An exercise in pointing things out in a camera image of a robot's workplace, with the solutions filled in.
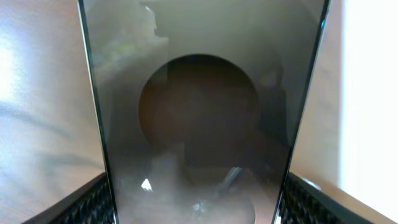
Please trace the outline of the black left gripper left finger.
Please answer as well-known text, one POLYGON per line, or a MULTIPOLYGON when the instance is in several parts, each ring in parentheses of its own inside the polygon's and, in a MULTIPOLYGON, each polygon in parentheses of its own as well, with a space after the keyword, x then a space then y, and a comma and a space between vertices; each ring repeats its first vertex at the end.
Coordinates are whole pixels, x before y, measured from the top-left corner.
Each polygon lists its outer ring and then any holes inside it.
POLYGON ((24 224, 112 224, 114 208, 106 174, 94 179, 24 224))

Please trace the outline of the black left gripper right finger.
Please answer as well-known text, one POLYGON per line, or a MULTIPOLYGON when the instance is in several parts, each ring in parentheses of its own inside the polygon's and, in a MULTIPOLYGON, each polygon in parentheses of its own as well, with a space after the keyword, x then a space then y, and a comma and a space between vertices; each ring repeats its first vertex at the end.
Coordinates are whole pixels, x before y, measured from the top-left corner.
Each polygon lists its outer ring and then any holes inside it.
POLYGON ((278 209, 279 224, 371 224, 332 198, 289 173, 278 209))

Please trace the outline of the Samsung Galaxy smartphone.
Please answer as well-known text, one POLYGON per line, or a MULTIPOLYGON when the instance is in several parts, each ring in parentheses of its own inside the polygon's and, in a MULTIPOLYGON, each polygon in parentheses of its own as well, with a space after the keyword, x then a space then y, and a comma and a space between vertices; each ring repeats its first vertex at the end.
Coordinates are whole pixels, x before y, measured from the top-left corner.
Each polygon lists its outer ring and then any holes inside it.
POLYGON ((80 1, 117 223, 273 223, 329 1, 80 1))

